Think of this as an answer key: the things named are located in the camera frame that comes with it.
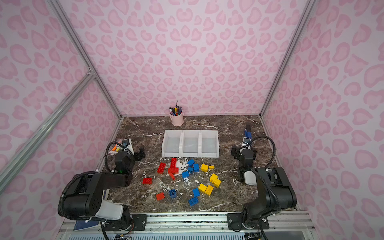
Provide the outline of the red lego brick cluster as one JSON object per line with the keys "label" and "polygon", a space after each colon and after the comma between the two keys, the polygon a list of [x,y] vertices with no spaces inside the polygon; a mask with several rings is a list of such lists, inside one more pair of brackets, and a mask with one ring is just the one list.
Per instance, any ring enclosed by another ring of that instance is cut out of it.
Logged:
{"label": "red lego brick cluster", "polygon": [[172,158],[171,159],[171,166],[168,169],[168,174],[172,178],[173,181],[176,179],[175,175],[177,175],[179,173],[179,168],[176,166],[177,161],[178,161],[177,158]]}

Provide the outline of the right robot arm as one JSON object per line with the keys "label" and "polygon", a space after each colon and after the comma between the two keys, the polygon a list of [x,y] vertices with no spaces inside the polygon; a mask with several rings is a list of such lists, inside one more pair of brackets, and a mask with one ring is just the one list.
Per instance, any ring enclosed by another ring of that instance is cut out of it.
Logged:
{"label": "right robot arm", "polygon": [[[272,144],[272,157],[266,166],[256,168],[254,161],[257,151],[252,144],[260,139],[266,139]],[[270,137],[244,137],[240,147],[232,147],[231,155],[239,161],[239,182],[256,186],[258,196],[255,200],[245,203],[241,213],[227,214],[229,230],[238,233],[242,230],[268,229],[269,216],[278,215],[283,210],[297,205],[296,193],[285,170],[281,167],[271,168],[276,156],[276,145]]]}

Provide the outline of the red long lego brick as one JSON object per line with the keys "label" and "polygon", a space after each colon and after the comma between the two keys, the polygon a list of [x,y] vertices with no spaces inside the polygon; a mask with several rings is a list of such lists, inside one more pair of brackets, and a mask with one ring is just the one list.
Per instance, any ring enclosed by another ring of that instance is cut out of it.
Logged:
{"label": "red long lego brick", "polygon": [[157,173],[158,174],[163,174],[164,171],[165,171],[165,168],[166,168],[166,164],[165,163],[160,163],[159,168],[157,170]]}

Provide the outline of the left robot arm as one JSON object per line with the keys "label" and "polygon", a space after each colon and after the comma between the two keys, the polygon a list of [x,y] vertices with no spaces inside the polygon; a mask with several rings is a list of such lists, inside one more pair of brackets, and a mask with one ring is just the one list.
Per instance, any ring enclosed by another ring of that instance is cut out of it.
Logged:
{"label": "left robot arm", "polygon": [[146,157],[144,148],[132,153],[120,151],[115,155],[114,172],[84,172],[75,175],[59,199],[58,214],[74,221],[105,222],[114,229],[125,230],[132,225],[129,208],[103,199],[103,192],[128,187],[133,179],[137,161]]}

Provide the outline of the red lego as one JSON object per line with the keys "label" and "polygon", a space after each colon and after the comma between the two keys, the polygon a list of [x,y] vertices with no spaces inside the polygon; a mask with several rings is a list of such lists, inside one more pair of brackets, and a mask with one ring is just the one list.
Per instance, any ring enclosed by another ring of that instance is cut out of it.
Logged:
{"label": "red lego", "polygon": [[151,185],[153,183],[152,178],[144,178],[143,179],[143,185]]}

